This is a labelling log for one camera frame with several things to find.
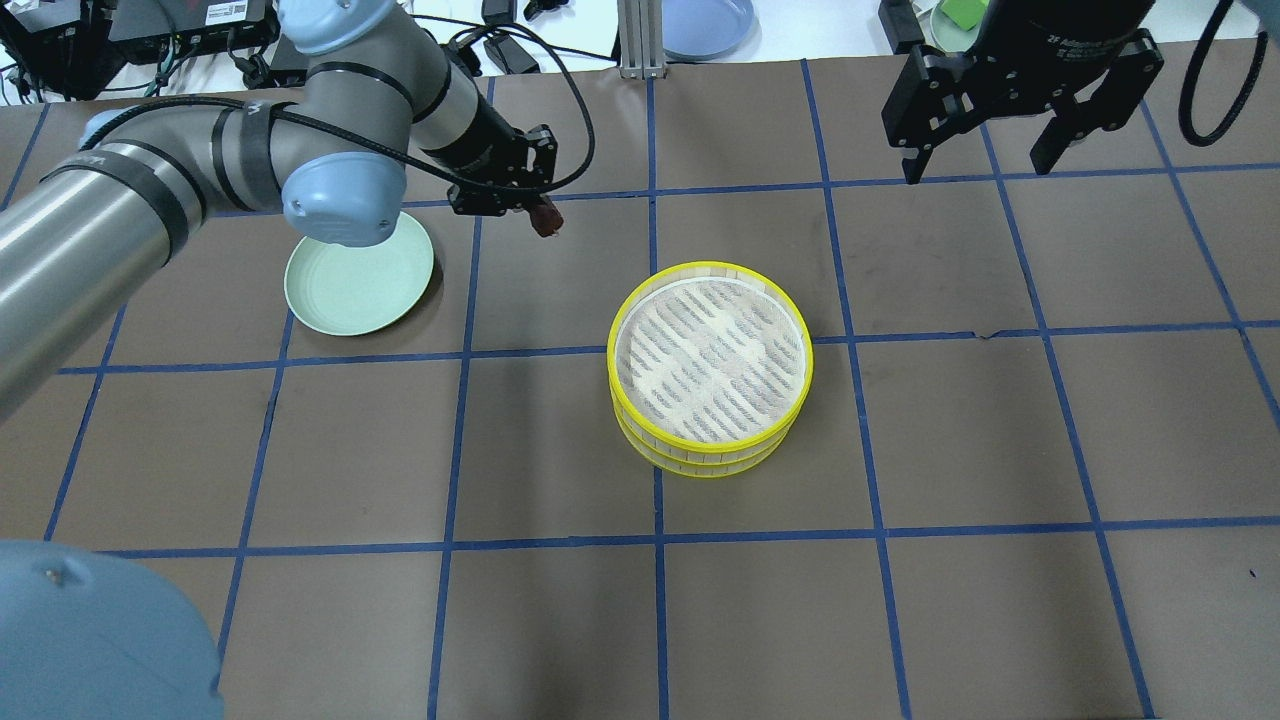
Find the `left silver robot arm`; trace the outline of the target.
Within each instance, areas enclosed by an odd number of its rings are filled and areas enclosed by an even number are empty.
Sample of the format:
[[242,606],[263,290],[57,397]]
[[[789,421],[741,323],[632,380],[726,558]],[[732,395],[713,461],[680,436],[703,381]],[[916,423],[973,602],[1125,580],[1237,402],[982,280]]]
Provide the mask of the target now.
[[308,59],[300,102],[189,96],[106,115],[3,211],[4,418],[220,211],[374,246],[413,168],[451,183],[460,215],[517,209],[541,237],[562,228],[550,128],[515,128],[397,3],[282,1],[278,15]]

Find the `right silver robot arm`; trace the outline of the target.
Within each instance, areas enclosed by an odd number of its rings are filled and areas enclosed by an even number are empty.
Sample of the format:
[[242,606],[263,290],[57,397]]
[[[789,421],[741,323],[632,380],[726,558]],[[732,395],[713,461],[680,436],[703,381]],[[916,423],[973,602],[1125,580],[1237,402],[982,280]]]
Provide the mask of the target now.
[[1149,1],[992,1],[969,49],[911,47],[881,113],[906,183],[922,181],[941,143],[997,118],[1050,115],[1029,151],[1039,176],[1096,131],[1121,129],[1165,64],[1143,27],[1151,9]]

